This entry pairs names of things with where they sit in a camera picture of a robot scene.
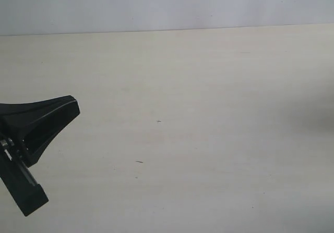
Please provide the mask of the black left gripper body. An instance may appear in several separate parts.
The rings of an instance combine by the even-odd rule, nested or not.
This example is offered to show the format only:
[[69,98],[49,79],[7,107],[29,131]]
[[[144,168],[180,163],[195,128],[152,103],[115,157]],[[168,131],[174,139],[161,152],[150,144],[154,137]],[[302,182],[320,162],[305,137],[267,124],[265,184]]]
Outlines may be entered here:
[[14,199],[38,199],[39,184],[29,172],[39,157],[39,118],[1,117],[1,178]]

